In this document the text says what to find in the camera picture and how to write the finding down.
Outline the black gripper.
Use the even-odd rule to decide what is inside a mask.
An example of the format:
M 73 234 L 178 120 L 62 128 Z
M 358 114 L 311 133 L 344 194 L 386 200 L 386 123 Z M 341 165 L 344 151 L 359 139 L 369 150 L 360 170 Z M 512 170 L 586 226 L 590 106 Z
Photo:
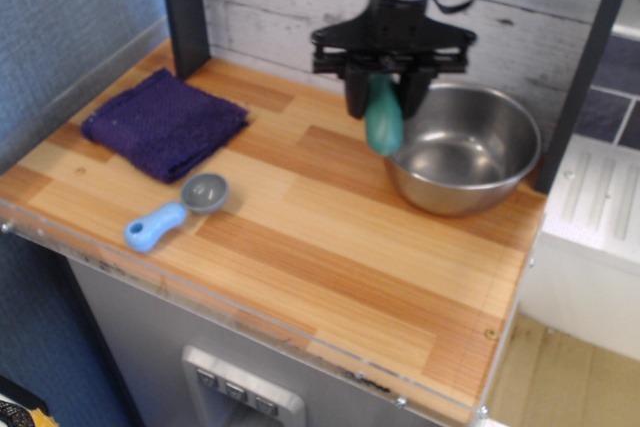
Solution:
M 433 72 L 462 72 L 476 41 L 468 29 L 426 15 L 437 0 L 369 0 L 358 16 L 314 31 L 312 71 L 343 78 L 347 110 L 361 120 L 368 106 L 370 73 L 398 73 L 402 118 L 413 117 Z

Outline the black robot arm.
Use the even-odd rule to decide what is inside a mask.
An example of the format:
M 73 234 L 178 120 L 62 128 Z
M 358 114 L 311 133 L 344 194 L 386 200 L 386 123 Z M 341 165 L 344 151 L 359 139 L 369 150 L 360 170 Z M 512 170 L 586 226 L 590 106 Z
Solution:
M 349 114 L 360 119 L 375 74 L 396 74 L 392 87 L 403 117 L 417 111 L 433 79 L 465 71 L 474 32 L 427 17 L 432 0 L 369 0 L 351 20 L 316 30 L 313 70 L 335 74 L 345 85 Z

